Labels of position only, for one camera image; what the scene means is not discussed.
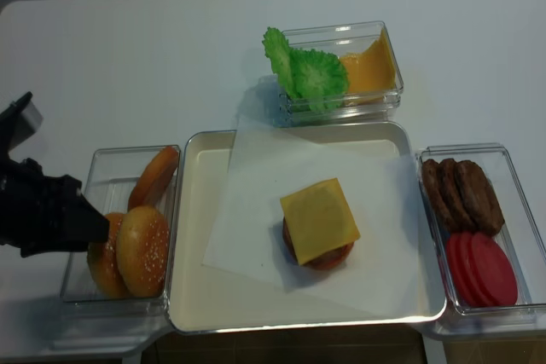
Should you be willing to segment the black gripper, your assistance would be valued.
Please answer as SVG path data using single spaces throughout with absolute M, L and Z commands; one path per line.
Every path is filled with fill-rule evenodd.
M 110 222 L 81 194 L 81 187 L 69 175 L 45 176 L 33 159 L 2 159 L 1 244 L 32 257 L 81 251 L 82 242 L 105 243 Z

